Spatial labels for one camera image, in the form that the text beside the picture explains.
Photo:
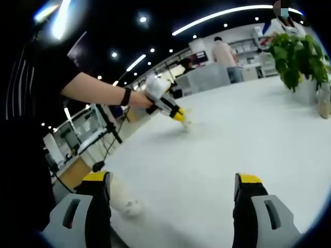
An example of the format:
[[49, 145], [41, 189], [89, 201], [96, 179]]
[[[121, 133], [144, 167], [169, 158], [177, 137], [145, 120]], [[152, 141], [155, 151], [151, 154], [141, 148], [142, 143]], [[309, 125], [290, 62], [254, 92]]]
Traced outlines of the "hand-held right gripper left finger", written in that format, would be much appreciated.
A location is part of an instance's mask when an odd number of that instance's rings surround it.
[[51, 247], [111, 247], [110, 177], [88, 174], [56, 205], [42, 232]]

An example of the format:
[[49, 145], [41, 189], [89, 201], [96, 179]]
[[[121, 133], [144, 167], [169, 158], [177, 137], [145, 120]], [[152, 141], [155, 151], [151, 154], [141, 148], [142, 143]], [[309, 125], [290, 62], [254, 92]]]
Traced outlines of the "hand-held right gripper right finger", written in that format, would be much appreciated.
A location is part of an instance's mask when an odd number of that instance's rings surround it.
[[291, 210], [259, 177], [235, 174], [233, 247], [293, 247], [301, 233]]

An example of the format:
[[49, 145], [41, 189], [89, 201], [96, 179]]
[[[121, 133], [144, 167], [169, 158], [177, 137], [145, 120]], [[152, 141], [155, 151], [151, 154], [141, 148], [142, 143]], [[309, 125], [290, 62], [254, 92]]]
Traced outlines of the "person's left hand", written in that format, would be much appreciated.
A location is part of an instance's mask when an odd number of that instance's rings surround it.
[[132, 91], [129, 98], [129, 107], [149, 108], [153, 105], [143, 92]]

